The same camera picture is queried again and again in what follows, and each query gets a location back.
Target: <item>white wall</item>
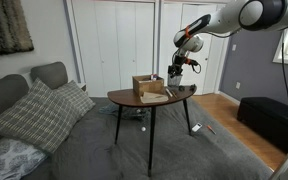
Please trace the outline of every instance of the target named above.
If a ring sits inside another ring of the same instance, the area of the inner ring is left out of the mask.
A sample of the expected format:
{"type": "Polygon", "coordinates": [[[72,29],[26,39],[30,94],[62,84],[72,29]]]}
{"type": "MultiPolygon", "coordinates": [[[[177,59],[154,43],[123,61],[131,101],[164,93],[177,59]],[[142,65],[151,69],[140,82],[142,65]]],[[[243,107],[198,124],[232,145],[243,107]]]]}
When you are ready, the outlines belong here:
{"type": "Polygon", "coordinates": [[[22,6],[35,49],[0,56],[0,78],[62,61],[69,79],[77,80],[63,0],[22,0],[22,6]]]}

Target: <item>gray blanket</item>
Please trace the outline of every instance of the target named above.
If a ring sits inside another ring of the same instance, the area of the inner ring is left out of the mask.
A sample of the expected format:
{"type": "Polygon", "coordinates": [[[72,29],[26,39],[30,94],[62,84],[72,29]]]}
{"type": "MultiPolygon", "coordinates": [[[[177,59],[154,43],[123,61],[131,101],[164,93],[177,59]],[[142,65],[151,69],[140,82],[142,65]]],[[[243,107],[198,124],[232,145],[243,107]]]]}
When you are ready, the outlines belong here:
{"type": "Polygon", "coordinates": [[[143,132],[141,121],[122,119],[114,145],[117,118],[98,112],[110,101],[93,100],[96,107],[75,125],[56,153],[25,180],[257,180],[272,174],[254,153],[188,99],[191,126],[201,123],[203,127],[188,135],[182,102],[158,107],[149,178],[149,124],[143,132]]]}

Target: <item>wooden floor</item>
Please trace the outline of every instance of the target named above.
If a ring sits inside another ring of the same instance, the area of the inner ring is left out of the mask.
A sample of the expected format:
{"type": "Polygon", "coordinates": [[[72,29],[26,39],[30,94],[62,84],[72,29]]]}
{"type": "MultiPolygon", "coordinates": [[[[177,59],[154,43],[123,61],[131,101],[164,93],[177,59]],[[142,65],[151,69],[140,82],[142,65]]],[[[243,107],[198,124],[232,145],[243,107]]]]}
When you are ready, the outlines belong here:
{"type": "Polygon", "coordinates": [[[275,170],[285,154],[236,119],[238,105],[219,94],[193,96],[208,113],[275,170]]]}

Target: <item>window frame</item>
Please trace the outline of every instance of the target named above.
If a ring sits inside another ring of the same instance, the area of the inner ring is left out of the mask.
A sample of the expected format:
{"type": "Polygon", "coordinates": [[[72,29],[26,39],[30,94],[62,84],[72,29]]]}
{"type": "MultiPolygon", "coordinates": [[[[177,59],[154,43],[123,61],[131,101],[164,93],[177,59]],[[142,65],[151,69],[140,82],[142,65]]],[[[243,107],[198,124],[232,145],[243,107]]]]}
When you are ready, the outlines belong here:
{"type": "Polygon", "coordinates": [[[281,35],[280,42],[277,46],[275,56],[273,59],[274,63],[282,63],[282,43],[284,41],[284,62],[288,64],[288,54],[285,52],[288,49],[288,29],[285,29],[281,35]]]}

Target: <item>throw pillow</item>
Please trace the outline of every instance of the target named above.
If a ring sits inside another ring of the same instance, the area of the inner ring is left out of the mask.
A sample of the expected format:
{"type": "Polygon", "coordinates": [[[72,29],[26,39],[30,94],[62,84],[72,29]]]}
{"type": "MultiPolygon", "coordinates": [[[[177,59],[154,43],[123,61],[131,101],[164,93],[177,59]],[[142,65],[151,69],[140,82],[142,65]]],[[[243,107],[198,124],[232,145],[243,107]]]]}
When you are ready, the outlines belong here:
{"type": "Polygon", "coordinates": [[[27,95],[0,115],[0,135],[53,153],[80,117],[71,102],[37,79],[27,95]]]}
{"type": "Polygon", "coordinates": [[[18,140],[0,140],[0,179],[21,179],[46,159],[34,146],[18,140]]]}
{"type": "Polygon", "coordinates": [[[77,86],[74,80],[64,84],[55,91],[79,109],[81,116],[84,116],[87,111],[91,110],[95,106],[95,103],[91,98],[89,98],[87,94],[77,86]]]}

